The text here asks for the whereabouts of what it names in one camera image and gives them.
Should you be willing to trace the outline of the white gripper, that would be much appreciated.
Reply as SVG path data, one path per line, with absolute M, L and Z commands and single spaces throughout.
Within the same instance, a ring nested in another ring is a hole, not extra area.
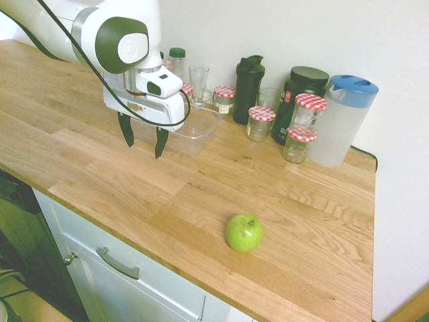
M 168 141 L 169 131 L 176 131 L 182 127 L 185 118 L 184 100 L 179 92 L 167 97 L 159 98 L 147 94 L 146 96 L 135 96 L 128 93 L 123 86 L 122 74 L 103 73 L 103 78 L 132 114 L 126 110 L 110 92 L 103 87 L 103 101 L 105 105 L 118 111 L 119 125 L 129 147 L 134 144 L 134 134 L 131 126 L 131 117 L 144 118 L 146 123 L 152 122 L 162 127 L 156 127 L 155 157 L 158 159 L 164 151 Z

